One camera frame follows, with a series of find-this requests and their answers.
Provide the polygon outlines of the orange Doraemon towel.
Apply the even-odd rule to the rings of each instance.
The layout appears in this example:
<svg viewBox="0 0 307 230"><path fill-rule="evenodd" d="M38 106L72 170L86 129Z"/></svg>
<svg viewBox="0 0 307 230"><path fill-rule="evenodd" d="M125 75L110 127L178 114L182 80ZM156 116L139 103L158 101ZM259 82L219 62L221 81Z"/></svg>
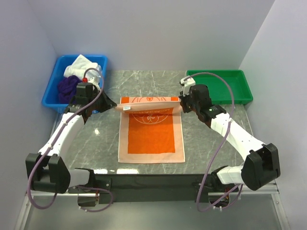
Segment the orange Doraemon towel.
<svg viewBox="0 0 307 230"><path fill-rule="evenodd" d="M178 97L122 97L118 161L184 163L185 151Z"/></svg>

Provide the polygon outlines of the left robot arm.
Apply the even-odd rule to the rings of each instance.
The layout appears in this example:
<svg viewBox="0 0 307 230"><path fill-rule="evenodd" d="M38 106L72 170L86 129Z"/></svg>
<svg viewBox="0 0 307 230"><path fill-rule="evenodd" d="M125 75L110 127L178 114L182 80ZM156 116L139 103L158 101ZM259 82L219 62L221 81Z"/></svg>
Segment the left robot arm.
<svg viewBox="0 0 307 230"><path fill-rule="evenodd" d="M38 153L30 153L25 160L27 192L33 190L63 194L70 187L78 185L87 193L94 191L96 179L93 170L69 170L65 155L93 111L103 113L114 107L116 103L104 90L97 90L91 83L79 83L76 95L65 108L60 124L49 141Z"/></svg>

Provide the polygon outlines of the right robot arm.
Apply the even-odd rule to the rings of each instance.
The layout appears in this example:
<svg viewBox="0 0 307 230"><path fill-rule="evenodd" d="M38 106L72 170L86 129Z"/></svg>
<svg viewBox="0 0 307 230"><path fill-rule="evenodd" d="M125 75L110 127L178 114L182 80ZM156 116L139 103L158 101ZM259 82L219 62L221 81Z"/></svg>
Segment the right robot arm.
<svg viewBox="0 0 307 230"><path fill-rule="evenodd" d="M249 134L237 124L227 111L219 105L212 104L206 85L181 83L180 105L183 112L194 111L198 119L220 134L242 157L242 166L224 166L212 172L212 188L223 191L228 184L245 184L256 191L280 174L277 147L265 144Z"/></svg>

